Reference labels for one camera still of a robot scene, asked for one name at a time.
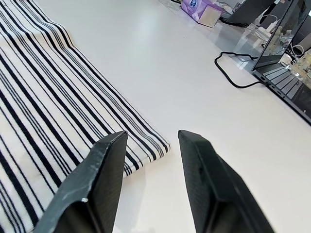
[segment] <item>white table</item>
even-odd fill
[[[179,129],[212,142],[276,232],[311,232],[311,127],[267,88],[231,86],[213,63],[212,30],[202,33],[158,0],[39,4],[173,146],[124,180],[114,232],[195,232]],[[256,80],[230,58],[221,65],[239,84]]]

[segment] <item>black and white striped fabric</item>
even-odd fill
[[[32,0],[0,0],[0,232],[29,232],[107,134],[129,134],[124,176],[170,149]]]

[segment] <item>laptop screen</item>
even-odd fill
[[[310,10],[310,0],[293,0],[283,19],[277,25],[274,34],[270,37],[253,70],[280,61],[294,35],[309,15]]]

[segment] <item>white cable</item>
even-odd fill
[[[262,17],[266,17],[266,16],[273,16],[276,18],[276,20],[278,21],[278,17],[276,17],[275,15],[263,15]]]
[[[295,47],[300,47],[300,48],[302,48],[301,54],[303,54],[303,53],[305,52],[305,49],[304,49],[301,45],[294,45],[292,48],[295,48]]]
[[[294,52],[294,50],[293,50],[293,45],[290,43],[290,46],[291,46],[291,49],[292,49],[292,53],[293,53],[293,56],[296,58],[296,61],[298,61],[298,57],[296,57],[296,54],[295,54],[295,52]]]

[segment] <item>purple tissue box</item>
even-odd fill
[[[183,0],[181,8],[196,22],[212,28],[223,11],[208,0]]]

